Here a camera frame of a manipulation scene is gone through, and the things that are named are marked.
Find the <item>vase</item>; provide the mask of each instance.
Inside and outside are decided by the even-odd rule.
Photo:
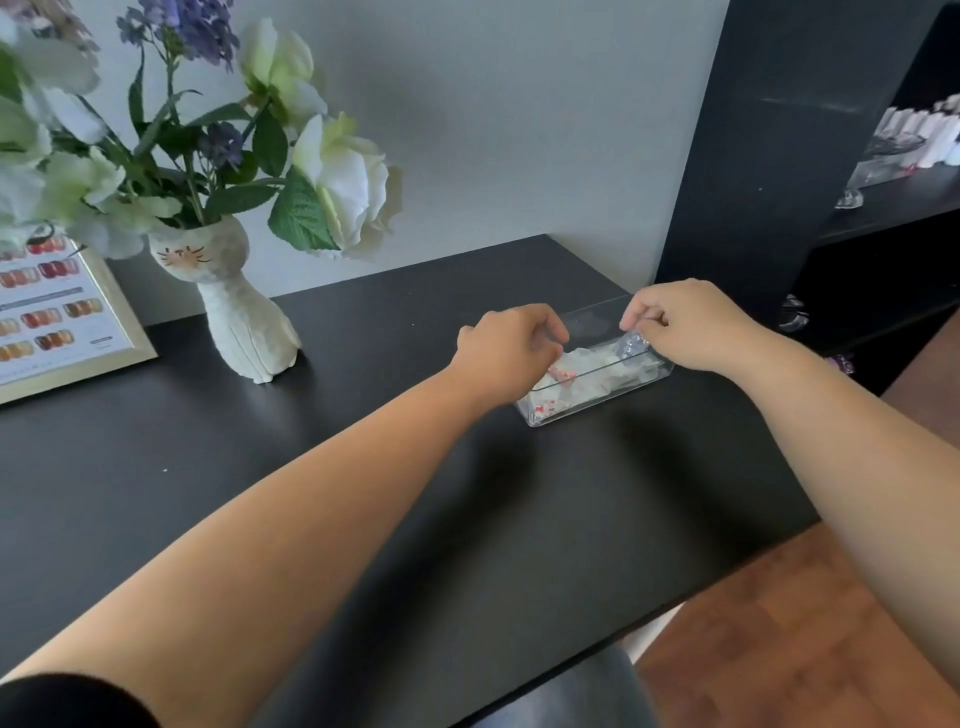
[[[171,276],[197,284],[213,343],[234,372],[263,384],[294,365],[300,338],[244,278],[250,239],[235,217],[189,231],[164,226],[151,233],[150,252]]]

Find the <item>table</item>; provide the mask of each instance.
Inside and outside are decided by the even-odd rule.
[[[269,385],[230,372],[194,317],[149,330],[156,361],[4,408],[0,671],[220,505],[440,369],[462,324],[622,294],[541,235],[280,297],[305,348]],[[719,376],[678,368],[538,429],[498,409],[254,725],[467,723],[815,520],[758,412]]]

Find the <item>framed color chart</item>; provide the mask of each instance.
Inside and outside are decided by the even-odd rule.
[[[0,249],[0,404],[154,357],[96,253],[61,236]]]

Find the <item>forearm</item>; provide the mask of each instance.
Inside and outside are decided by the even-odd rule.
[[[104,677],[166,728],[242,724],[483,411],[427,379],[198,524],[13,676]]]
[[[776,334],[732,378],[868,583],[960,685],[960,452]]]

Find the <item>wall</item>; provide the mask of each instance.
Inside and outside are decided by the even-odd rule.
[[[117,38],[129,3],[75,3],[103,46],[93,101],[121,135],[136,54]],[[549,232],[628,288],[652,279],[727,0],[238,0],[296,29],[325,69],[325,97],[404,169],[396,234],[361,259],[298,253],[246,213],[246,273],[270,296]],[[157,68],[148,111],[159,105]],[[193,115],[243,92],[188,64]],[[146,323],[200,310],[143,255],[114,264]]]

